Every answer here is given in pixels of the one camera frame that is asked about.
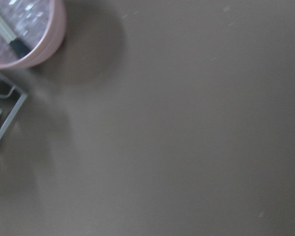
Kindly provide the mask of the pink bowl with ice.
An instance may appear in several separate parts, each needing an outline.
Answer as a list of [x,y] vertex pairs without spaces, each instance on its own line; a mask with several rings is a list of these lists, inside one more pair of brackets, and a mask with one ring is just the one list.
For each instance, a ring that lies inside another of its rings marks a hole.
[[62,0],[0,0],[0,16],[31,50],[18,58],[0,34],[0,69],[38,65],[51,57],[64,39],[66,11]]

